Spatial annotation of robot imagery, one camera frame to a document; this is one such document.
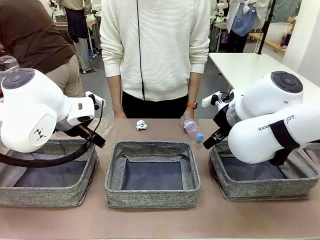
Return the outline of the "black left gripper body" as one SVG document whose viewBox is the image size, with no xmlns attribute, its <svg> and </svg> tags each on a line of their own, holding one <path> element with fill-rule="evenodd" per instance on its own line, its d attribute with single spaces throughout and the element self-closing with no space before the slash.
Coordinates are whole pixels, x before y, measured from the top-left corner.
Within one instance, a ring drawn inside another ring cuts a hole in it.
<svg viewBox="0 0 320 240">
<path fill-rule="evenodd" d="M 56 131 L 57 132 L 63 132 L 69 137 L 82 137 L 82 138 L 88 138 L 89 133 L 92 132 L 92 130 L 88 127 L 89 124 L 93 120 L 88 120 L 85 122 L 80 123 L 79 125 L 72 126 L 67 121 L 60 121 L 56 124 Z"/>
</svg>

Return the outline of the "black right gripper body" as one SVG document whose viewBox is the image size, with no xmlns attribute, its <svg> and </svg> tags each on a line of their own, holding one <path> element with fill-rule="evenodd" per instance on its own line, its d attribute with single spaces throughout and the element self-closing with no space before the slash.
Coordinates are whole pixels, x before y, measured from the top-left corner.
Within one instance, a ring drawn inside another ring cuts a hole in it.
<svg viewBox="0 0 320 240">
<path fill-rule="evenodd" d="M 216 125 L 219 127 L 220 131 L 223 133 L 229 133 L 232 129 L 231 125 L 229 124 L 227 120 L 227 110 L 228 106 L 224 106 L 222 109 L 220 109 L 217 114 L 214 116 L 213 121 L 216 123 Z"/>
</svg>

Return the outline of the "person's right hand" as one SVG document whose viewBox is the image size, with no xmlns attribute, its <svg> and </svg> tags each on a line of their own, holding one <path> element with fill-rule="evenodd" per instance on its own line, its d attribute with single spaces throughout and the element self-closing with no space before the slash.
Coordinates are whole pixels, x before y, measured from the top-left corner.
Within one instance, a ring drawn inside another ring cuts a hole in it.
<svg viewBox="0 0 320 240">
<path fill-rule="evenodd" d="M 116 119 L 126 119 L 126 115 L 121 105 L 113 105 L 112 110 Z"/>
</svg>

